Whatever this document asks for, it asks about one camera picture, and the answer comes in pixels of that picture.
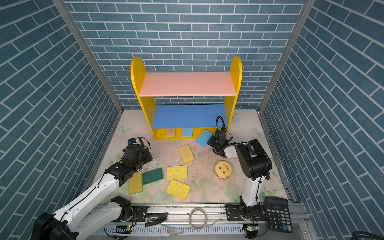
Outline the blue sponge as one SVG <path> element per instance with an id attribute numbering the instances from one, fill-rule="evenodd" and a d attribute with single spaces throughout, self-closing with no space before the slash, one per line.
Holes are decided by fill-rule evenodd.
<path id="1" fill-rule="evenodd" d="M 208 144 L 208 142 L 209 142 L 209 140 L 210 140 L 210 138 L 213 136 L 213 134 L 210 132 L 210 131 L 208 131 L 208 130 L 204 130 L 199 136 L 198 136 L 198 138 L 195 140 L 195 142 L 199 145 L 199 146 L 201 146 L 202 148 L 204 148 L 207 144 Z"/>
<path id="2" fill-rule="evenodd" d="M 192 138 L 193 137 L 193 128 L 183 128 L 182 129 L 183 138 Z"/>

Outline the pale yellow orange-backed sponge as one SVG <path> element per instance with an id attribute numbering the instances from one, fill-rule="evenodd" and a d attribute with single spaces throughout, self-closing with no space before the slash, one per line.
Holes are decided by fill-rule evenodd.
<path id="1" fill-rule="evenodd" d="M 166 138 L 175 138 L 176 129 L 166 129 Z"/>

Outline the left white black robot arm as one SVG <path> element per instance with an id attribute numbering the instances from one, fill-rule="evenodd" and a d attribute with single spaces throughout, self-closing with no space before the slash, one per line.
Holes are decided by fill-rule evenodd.
<path id="1" fill-rule="evenodd" d="M 150 162 L 151 146 L 139 137 L 129 139 L 120 161 L 108 167 L 102 177 L 77 198 L 52 214 L 43 213 L 35 221 L 33 240 L 84 240 L 112 221 L 131 221 L 135 216 L 131 201 L 116 196 L 102 209 L 90 212 L 109 194 Z"/>

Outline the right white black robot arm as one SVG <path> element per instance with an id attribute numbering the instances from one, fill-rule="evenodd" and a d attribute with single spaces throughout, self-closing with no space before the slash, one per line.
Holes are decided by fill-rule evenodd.
<path id="1" fill-rule="evenodd" d="M 260 193 L 264 180 L 270 179 L 273 164 L 268 154 L 257 139 L 248 142 L 230 143 L 226 128 L 215 130 L 208 145 L 213 152 L 224 158 L 237 157 L 243 173 L 247 177 L 239 208 L 244 219 L 251 219 L 261 211 Z"/>

